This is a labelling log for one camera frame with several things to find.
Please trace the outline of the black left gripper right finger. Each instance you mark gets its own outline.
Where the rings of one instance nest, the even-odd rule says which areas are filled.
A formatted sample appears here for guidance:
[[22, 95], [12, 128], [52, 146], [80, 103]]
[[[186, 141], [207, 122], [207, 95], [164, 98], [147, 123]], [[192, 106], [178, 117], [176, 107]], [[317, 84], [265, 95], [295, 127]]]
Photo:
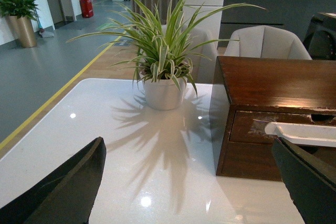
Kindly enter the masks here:
[[271, 151], [304, 223], [335, 223], [335, 167], [283, 137]]

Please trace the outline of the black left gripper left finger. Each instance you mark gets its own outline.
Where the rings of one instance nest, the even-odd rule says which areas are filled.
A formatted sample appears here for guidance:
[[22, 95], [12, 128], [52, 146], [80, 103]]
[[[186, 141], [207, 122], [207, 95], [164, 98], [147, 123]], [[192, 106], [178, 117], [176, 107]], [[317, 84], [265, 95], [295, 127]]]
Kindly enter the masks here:
[[1, 208], [1, 223], [88, 223], [106, 160], [98, 137]]

